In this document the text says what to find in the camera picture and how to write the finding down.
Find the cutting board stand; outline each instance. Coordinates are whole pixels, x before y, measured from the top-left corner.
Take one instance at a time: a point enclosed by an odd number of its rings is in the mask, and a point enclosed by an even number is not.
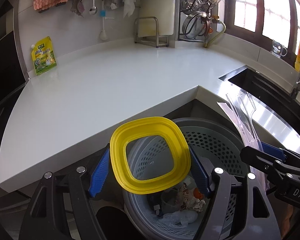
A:
[[[153,19],[155,21],[155,36],[138,37],[139,20],[142,19]],[[166,39],[166,42],[159,42],[159,38]],[[167,35],[159,35],[159,21],[156,17],[139,17],[134,21],[134,43],[140,43],[148,46],[168,47],[169,37]]]

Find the mug handle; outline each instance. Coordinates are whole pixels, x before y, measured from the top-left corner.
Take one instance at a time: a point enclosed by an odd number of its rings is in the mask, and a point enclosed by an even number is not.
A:
[[[288,53],[288,49],[285,47],[285,46],[282,46],[283,47],[283,49],[282,49],[282,51],[285,49],[286,50],[286,53],[283,55],[283,54],[281,54],[281,56],[282,57],[284,57],[284,56],[286,56],[287,55],[287,53]]]

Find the yellow silicone bowl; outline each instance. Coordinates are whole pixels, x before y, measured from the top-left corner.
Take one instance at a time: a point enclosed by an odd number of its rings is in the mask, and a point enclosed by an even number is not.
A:
[[[128,165],[126,146],[133,140],[153,135],[160,135],[166,140],[174,167],[157,178],[136,179]],[[142,118],[118,127],[110,140],[110,157],[118,183],[134,194],[150,194],[170,188],[185,178],[191,166],[189,147],[182,132],[173,121],[164,117]]]

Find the window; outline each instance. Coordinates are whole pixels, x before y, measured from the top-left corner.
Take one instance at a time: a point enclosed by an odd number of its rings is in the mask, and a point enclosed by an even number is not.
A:
[[[284,45],[283,60],[294,65],[300,41],[300,5],[296,0],[226,0],[226,33],[271,50]]]

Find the white cutting board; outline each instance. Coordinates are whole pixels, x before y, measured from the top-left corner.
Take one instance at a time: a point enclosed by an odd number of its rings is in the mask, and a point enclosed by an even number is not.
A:
[[[172,35],[175,0],[141,0],[139,17],[154,16],[159,22],[159,35]],[[153,19],[139,20],[138,37],[155,36]]]

